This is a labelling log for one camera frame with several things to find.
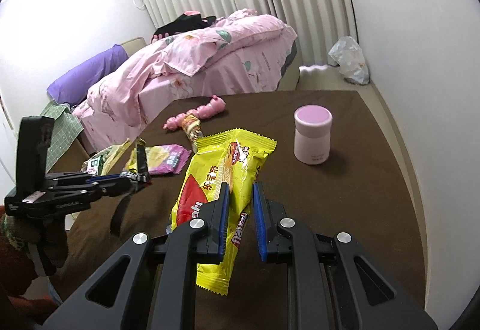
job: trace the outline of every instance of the pink snack bag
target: pink snack bag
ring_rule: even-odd
[[[145,153],[148,173],[151,175],[179,174],[187,163],[191,150],[180,145],[160,145],[145,148]],[[136,152],[133,150],[125,169],[136,173],[136,166]]]

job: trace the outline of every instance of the plastic bag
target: plastic bag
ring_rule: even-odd
[[[363,51],[351,36],[340,38],[328,53],[340,65],[340,74],[352,84],[367,85],[370,74]]]
[[[123,153],[130,147],[131,140],[128,138],[121,145],[111,145],[106,149],[99,151],[88,161],[85,161],[82,165],[81,171],[87,172],[90,174],[95,174],[97,176],[102,176],[109,174],[110,169],[115,165],[115,163],[120,159]],[[92,165],[92,161],[101,157],[101,166],[97,165],[98,169],[95,171],[88,171],[89,165]]]

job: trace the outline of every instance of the floor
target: floor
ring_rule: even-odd
[[[297,90],[355,90],[363,98],[365,104],[369,107],[371,113],[376,119],[380,129],[397,159],[400,170],[405,179],[409,190],[412,204],[417,215],[420,236],[422,239],[423,256],[425,269],[427,265],[427,231],[425,227],[425,215],[423,213],[422,199],[419,192],[415,171],[413,169],[409,154],[402,140],[400,132],[390,113],[385,101],[378,92],[373,83],[369,85],[353,85],[345,82],[338,69],[329,65],[322,67],[301,67],[300,78],[297,84]]]

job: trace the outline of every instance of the sleeve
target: sleeve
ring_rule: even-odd
[[[49,298],[27,300],[23,297],[9,297],[15,309],[23,316],[29,317],[38,324],[45,320],[58,308]]]
[[[4,218],[5,208],[0,206],[0,283],[9,296],[18,297],[25,293],[37,274],[26,252],[15,249],[7,238]]]

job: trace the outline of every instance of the pink thermos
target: pink thermos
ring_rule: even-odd
[[[332,114],[321,106],[304,106],[295,111],[295,157],[318,165],[330,154]]]

